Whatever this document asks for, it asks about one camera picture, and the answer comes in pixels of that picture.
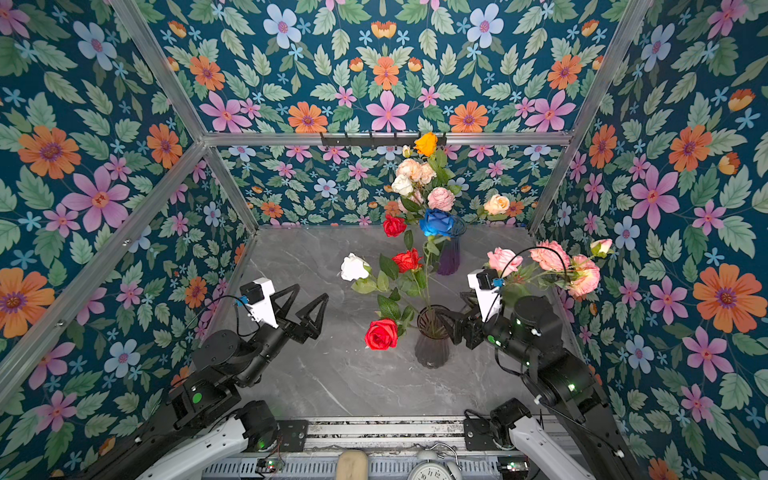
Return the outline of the dark purple glass vase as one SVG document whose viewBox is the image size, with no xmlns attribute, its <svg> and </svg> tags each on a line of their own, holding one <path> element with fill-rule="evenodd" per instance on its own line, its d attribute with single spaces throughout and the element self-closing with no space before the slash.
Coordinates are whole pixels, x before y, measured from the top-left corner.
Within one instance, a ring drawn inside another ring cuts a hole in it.
<svg viewBox="0 0 768 480">
<path fill-rule="evenodd" d="M 418 363 L 428 369 L 444 366 L 450 356 L 450 335 L 438 318 L 445 311 L 442 305 L 432 305 L 422 309 L 416 319 L 419 337 L 414 354 Z"/>
</svg>

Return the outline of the white rose stem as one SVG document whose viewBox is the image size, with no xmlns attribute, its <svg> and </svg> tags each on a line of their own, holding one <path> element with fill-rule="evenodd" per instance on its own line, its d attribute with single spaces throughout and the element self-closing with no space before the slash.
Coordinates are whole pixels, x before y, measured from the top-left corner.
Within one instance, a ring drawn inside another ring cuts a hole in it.
<svg viewBox="0 0 768 480">
<path fill-rule="evenodd" d="M 421 309 L 424 303 L 420 298 L 413 299 L 401 295 L 397 285 L 399 270 L 392 258 L 381 256 L 379 268 L 375 269 L 362 257 L 350 253 L 341 264 L 340 277 L 351 283 L 353 291 L 363 295 L 375 295 L 376 302 L 378 295 L 384 295 L 401 301 L 401 306 L 409 302 Z"/>
<path fill-rule="evenodd" d="M 399 175 L 391 185 L 398 196 L 398 208 L 401 216 L 408 225 L 416 225 L 430 214 L 440 212 L 433 208 L 428 199 L 435 188 L 433 182 L 422 184 L 406 175 Z"/>
</svg>

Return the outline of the blue purple glass vase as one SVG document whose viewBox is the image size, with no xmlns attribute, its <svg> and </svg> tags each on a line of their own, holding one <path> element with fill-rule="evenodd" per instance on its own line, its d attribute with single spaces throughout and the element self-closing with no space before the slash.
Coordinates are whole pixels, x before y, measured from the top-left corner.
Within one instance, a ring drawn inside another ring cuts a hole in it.
<svg viewBox="0 0 768 480">
<path fill-rule="evenodd" d="M 465 222 L 454 215 L 448 239 L 442 243 L 437 274 L 450 276 L 459 270 L 461 263 L 461 236 L 466 232 Z"/>
</svg>

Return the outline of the pink rose stem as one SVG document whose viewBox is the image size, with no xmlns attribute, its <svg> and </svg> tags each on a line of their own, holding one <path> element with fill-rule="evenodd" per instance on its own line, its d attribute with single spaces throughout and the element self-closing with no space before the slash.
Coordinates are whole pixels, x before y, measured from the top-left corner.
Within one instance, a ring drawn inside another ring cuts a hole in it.
<svg viewBox="0 0 768 480">
<path fill-rule="evenodd" d="M 502 282 L 502 298 L 510 304 L 527 293 L 525 284 L 529 280 L 529 274 L 525 271 L 523 262 L 523 256 L 510 249 L 497 247 L 488 253 L 488 266 L 497 272 Z"/>
</svg>

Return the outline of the red rose stem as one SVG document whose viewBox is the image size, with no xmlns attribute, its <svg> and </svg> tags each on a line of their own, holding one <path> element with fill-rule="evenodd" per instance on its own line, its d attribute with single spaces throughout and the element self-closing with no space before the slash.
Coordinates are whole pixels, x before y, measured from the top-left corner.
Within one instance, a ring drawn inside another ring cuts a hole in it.
<svg viewBox="0 0 768 480">
<path fill-rule="evenodd" d="M 397 285 L 403 297 L 420 298 L 427 313 L 432 310 L 429 287 L 430 255 L 413 248 L 395 255 L 392 260 L 399 270 Z"/>
<path fill-rule="evenodd" d="M 421 229 L 424 220 L 423 215 L 404 218 L 387 214 L 383 223 L 383 231 L 388 238 L 401 240 L 403 253 L 414 249 L 421 253 L 428 252 L 427 240 Z"/>
<path fill-rule="evenodd" d="M 426 307 L 417 309 L 406 302 L 396 301 L 384 295 L 377 296 L 378 318 L 373 320 L 365 334 L 366 346 L 374 351 L 386 351 L 398 346 L 400 338 L 409 330 L 417 328 L 417 321 L 428 311 Z"/>
</svg>

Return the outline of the peach peony flower stem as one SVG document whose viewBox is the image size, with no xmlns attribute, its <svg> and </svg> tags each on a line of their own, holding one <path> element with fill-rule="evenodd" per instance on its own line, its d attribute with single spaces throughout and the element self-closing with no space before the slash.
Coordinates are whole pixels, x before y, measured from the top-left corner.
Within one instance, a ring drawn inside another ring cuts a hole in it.
<svg viewBox="0 0 768 480">
<path fill-rule="evenodd" d="M 448 167 L 446 153 L 440 148 L 429 156 L 417 149 L 410 153 L 399 164 L 391 184 L 406 223 L 415 224 L 430 213 L 456 214 L 461 188 L 451 184 L 455 175 Z"/>
</svg>

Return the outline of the orange yellow rose stem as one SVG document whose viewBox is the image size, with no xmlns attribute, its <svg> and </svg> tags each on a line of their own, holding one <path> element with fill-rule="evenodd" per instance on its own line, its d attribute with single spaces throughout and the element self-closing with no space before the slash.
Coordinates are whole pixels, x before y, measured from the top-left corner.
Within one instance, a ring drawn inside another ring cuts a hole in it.
<svg viewBox="0 0 768 480">
<path fill-rule="evenodd" d="M 417 154 L 417 166 L 411 179 L 422 184 L 433 182 L 436 187 L 445 187 L 453 192 L 449 182 L 454 174 L 448 167 L 446 152 L 440 148 L 432 135 L 424 136 L 414 144 Z"/>
</svg>

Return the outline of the cream yellow rose stem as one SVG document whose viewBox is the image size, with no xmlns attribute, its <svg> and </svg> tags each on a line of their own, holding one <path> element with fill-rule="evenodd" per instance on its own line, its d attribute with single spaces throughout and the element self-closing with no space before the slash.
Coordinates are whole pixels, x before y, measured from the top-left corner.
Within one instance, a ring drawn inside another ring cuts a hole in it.
<svg viewBox="0 0 768 480">
<path fill-rule="evenodd" d="M 483 221 L 498 222 L 506 220 L 511 201 L 504 195 L 494 194 L 477 212 Z"/>
</svg>

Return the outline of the pink peony flower stem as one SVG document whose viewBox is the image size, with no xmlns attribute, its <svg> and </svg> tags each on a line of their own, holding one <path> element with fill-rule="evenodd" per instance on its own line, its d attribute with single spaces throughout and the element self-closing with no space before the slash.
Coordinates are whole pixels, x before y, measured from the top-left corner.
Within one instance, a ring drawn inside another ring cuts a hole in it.
<svg viewBox="0 0 768 480">
<path fill-rule="evenodd" d="M 430 205 L 433 208 L 443 210 L 452 214 L 454 213 L 455 196 L 451 190 L 445 187 L 436 187 L 428 197 Z"/>
</svg>

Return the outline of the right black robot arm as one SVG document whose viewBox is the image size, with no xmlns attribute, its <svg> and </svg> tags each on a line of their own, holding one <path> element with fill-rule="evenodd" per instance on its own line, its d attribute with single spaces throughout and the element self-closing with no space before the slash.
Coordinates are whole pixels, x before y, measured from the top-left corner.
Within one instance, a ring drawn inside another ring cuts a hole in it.
<svg viewBox="0 0 768 480">
<path fill-rule="evenodd" d="M 492 291 L 460 297 L 466 310 L 449 311 L 442 319 L 451 341 L 470 349 L 487 344 L 496 359 L 516 361 L 513 376 L 536 405 L 557 418 L 582 458 L 566 453 L 518 400 L 492 411 L 489 425 L 496 442 L 512 445 L 550 479 L 644 478 L 605 390 L 586 363 L 565 348 L 564 323 L 547 298 L 524 296 L 505 307 Z"/>
</svg>

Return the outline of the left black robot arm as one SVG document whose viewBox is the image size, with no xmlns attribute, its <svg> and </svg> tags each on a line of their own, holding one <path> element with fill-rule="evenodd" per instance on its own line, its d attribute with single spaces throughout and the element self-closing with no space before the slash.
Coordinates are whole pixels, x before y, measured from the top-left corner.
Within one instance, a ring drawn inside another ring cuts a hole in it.
<svg viewBox="0 0 768 480">
<path fill-rule="evenodd" d="M 329 296 L 321 294 L 289 317 L 300 287 L 277 291 L 270 280 L 241 286 L 231 299 L 243 307 L 258 328 L 251 334 L 220 330 L 194 352 L 194 371 L 172 389 L 157 410 L 92 465 L 77 473 L 79 479 L 138 479 L 169 458 L 202 432 L 220 422 L 239 428 L 235 438 L 246 446 L 272 433 L 277 425 L 264 402 L 239 403 L 241 390 L 257 384 L 266 368 L 289 342 L 317 339 L 323 327 Z"/>
</svg>

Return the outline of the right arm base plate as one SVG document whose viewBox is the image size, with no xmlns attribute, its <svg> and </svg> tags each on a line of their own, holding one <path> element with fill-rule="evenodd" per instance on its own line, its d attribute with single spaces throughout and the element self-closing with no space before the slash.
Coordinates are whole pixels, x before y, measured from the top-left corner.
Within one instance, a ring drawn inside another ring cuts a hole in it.
<svg viewBox="0 0 768 480">
<path fill-rule="evenodd" d="M 509 435 L 487 414 L 472 409 L 464 410 L 464 442 L 468 451 L 514 450 Z"/>
</svg>

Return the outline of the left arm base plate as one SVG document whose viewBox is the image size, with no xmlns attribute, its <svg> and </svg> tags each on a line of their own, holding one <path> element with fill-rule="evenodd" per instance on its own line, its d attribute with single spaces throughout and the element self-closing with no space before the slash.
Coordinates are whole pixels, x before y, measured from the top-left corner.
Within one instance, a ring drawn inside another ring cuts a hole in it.
<svg viewBox="0 0 768 480">
<path fill-rule="evenodd" d="M 246 452 L 265 454 L 303 452 L 308 439 L 308 430 L 307 420 L 278 420 L 272 432 L 250 440 Z"/>
</svg>

